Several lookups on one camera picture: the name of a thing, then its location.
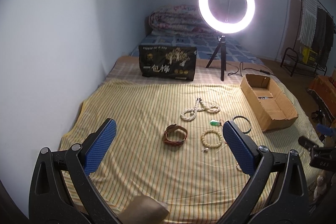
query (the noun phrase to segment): white towel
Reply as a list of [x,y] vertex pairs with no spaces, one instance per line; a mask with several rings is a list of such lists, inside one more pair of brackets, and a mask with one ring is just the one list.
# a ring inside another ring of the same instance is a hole
[[317,0],[302,0],[300,35],[298,40],[311,47],[314,39],[317,18]]

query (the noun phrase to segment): dark hanging cloth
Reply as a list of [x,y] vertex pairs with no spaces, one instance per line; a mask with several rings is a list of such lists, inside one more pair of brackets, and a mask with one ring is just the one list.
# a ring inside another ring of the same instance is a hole
[[325,39],[324,39],[324,45],[322,47],[322,50],[320,52],[320,58],[318,64],[324,68],[327,64],[329,53],[331,50],[331,47],[334,44],[334,20],[333,18],[327,14],[325,18]]
[[316,28],[313,43],[311,49],[319,56],[320,51],[323,48],[324,40],[326,36],[326,18],[327,13],[325,10],[318,8],[316,17]]

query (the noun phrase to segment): yellow striped fabric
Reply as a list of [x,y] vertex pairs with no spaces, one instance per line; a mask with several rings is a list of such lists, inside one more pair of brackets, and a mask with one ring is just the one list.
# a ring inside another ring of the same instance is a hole
[[[106,118],[113,118],[118,125],[117,136],[98,170],[90,175],[111,209],[119,213],[142,193],[168,204],[167,223],[215,222],[231,206],[249,176],[236,169],[236,160],[226,144],[208,153],[201,151],[201,134],[210,128],[221,131],[220,127],[210,126],[211,119],[247,117],[252,124],[249,135],[258,145],[266,145],[274,152],[298,150],[308,183],[318,173],[309,166],[308,152],[297,140],[306,136],[320,142],[296,98],[279,85],[294,103],[299,118],[290,128],[264,134],[239,85],[138,85],[111,80],[83,103],[75,126],[62,138],[60,150],[82,143]],[[194,121],[183,122],[180,113],[193,107],[198,97],[208,104],[219,104],[221,111],[199,112]],[[180,147],[162,142],[165,128],[172,123],[188,130],[188,138]],[[249,128],[243,120],[237,125],[242,131]],[[215,134],[206,136],[207,142],[218,142]],[[71,197],[81,204],[68,173],[64,178]],[[274,178],[272,174],[257,209],[266,200]]]

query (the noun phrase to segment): black package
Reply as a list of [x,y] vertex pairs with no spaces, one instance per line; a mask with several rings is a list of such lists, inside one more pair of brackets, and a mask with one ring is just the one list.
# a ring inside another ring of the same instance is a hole
[[196,47],[139,46],[139,65],[145,77],[163,77],[193,81]]

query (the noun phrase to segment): illuminated ring light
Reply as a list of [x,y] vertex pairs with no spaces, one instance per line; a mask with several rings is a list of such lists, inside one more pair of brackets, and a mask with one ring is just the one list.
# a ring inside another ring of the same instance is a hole
[[199,11],[204,21],[214,30],[221,33],[235,33],[245,29],[251,22],[254,11],[254,0],[246,0],[246,14],[243,19],[237,23],[225,23],[217,20],[211,13],[209,8],[209,0],[198,0]]

